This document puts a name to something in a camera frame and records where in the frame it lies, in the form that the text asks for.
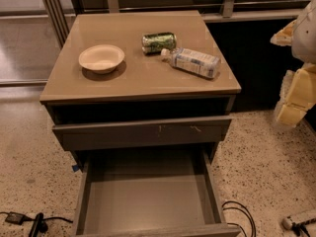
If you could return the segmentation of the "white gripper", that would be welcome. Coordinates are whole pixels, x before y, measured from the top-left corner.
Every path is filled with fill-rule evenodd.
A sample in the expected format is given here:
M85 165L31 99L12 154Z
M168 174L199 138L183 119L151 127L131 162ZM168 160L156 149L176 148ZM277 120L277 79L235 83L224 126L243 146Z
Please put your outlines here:
M316 0L311 0L297 20L274 34L270 42L291 46L292 55L305 63L296 72L287 70L275 108L277 123L296 127L316 104Z

